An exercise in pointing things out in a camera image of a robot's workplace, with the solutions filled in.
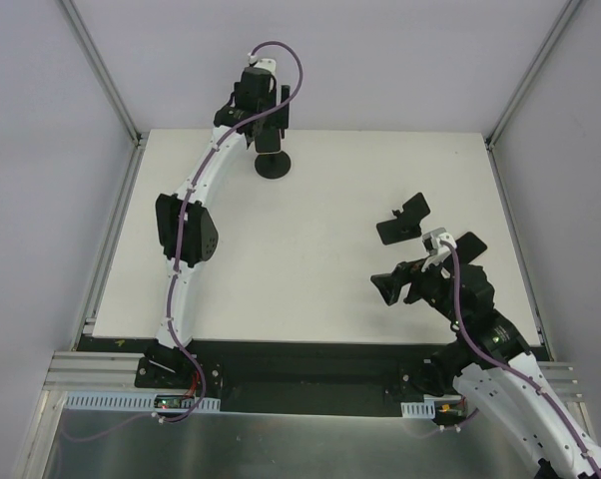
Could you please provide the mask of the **round base black phone stand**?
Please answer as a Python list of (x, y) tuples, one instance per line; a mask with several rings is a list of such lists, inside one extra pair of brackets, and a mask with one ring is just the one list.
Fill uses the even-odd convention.
[(287, 175), (292, 167), (290, 156), (280, 151), (274, 154), (257, 155), (255, 170), (257, 174), (267, 180), (278, 180)]

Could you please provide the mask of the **folding black phone stand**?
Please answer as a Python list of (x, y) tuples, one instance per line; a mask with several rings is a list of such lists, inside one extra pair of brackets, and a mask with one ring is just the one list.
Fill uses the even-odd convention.
[(430, 213), (424, 194), (417, 193), (402, 205), (401, 210), (392, 211), (392, 220), (376, 225), (382, 244), (391, 245), (419, 238), (422, 235), (421, 222)]

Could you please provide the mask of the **pink case smartphone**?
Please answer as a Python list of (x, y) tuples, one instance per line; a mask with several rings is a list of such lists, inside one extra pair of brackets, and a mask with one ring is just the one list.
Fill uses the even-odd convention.
[(258, 155), (273, 155), (282, 150), (280, 130), (264, 130), (255, 137), (255, 150)]

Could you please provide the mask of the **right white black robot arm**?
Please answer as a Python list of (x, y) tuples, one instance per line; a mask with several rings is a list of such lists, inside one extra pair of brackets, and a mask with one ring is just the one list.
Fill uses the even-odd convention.
[(456, 335), (411, 373), (414, 389), (467, 398), (501, 428), (537, 478), (601, 478), (601, 446), (554, 392), (516, 326), (496, 309), (482, 267), (445, 262), (423, 269), (420, 261), (401, 262), (370, 280), (388, 305), (406, 288), (405, 303), (426, 302)]

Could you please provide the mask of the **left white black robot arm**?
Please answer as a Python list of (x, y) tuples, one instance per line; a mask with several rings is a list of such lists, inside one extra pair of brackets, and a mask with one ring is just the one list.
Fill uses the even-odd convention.
[(211, 138), (193, 172), (173, 193), (158, 195), (158, 237), (168, 267), (166, 306), (155, 342), (140, 365), (139, 383), (156, 375), (172, 388), (199, 384), (201, 375), (182, 349), (193, 338), (188, 302), (220, 242), (209, 206), (229, 166), (248, 150), (257, 154), (255, 169), (261, 177), (277, 180), (290, 171), (292, 161), (282, 142), (291, 97), (291, 87), (277, 81), (275, 60), (252, 62), (215, 113)]

